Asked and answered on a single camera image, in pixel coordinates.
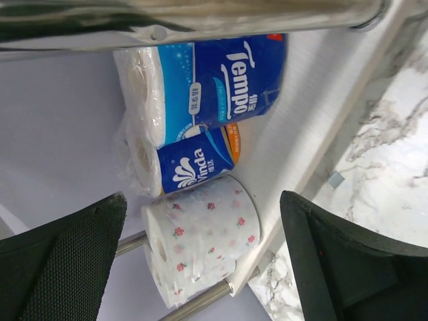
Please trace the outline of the blue Tempo roll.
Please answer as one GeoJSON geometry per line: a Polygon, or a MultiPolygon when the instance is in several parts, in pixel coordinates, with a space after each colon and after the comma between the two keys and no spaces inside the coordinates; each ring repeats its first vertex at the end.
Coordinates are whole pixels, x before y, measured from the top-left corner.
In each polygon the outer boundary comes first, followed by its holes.
{"type": "Polygon", "coordinates": [[[126,109],[156,148],[265,114],[280,95],[288,37],[253,35],[116,51],[126,109]]]}

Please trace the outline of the blue Vinda roll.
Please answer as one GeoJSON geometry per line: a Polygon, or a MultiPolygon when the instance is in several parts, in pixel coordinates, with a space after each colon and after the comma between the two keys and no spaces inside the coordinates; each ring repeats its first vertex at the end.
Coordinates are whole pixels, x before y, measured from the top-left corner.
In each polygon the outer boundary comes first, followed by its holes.
{"type": "Polygon", "coordinates": [[[233,170],[241,154],[236,123],[156,149],[124,120],[116,137],[122,169],[138,195],[157,199],[196,187],[233,170]]]}

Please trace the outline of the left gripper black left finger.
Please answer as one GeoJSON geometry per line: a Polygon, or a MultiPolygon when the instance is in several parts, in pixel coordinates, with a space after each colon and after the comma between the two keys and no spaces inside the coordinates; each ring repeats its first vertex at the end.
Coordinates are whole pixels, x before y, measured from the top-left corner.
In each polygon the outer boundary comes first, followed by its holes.
{"type": "Polygon", "coordinates": [[[1,319],[96,320],[126,210],[115,193],[1,240],[1,319]]]}

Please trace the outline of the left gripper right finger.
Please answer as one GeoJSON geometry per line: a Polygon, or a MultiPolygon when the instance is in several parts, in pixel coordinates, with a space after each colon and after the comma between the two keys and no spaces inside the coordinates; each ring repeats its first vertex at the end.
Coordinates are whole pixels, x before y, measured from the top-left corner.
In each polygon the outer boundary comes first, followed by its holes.
{"type": "Polygon", "coordinates": [[[282,224],[305,320],[426,320],[427,248],[363,228],[293,191],[282,224]]]}

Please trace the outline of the white floral paper roll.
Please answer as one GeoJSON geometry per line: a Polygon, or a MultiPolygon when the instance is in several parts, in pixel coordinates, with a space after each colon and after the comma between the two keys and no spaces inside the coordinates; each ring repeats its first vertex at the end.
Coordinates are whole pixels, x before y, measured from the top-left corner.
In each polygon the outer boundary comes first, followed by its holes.
{"type": "Polygon", "coordinates": [[[155,257],[179,272],[237,260],[261,237],[251,197],[229,175],[143,207],[142,217],[155,257]]]}
{"type": "Polygon", "coordinates": [[[144,245],[143,248],[148,268],[167,308],[183,305],[190,297],[214,286],[235,271],[235,260],[223,260],[201,276],[168,276],[166,264],[155,257],[151,247],[144,245]]]}

